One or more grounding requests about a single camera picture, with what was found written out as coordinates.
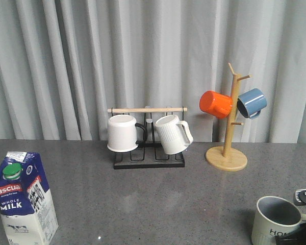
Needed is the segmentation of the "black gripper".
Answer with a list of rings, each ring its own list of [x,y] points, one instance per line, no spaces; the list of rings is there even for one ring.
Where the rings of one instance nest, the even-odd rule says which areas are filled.
[[[293,202],[296,206],[306,206],[306,189],[296,190],[293,196]],[[284,236],[275,237],[276,244],[282,245],[306,245],[306,223],[299,226],[293,232]]]

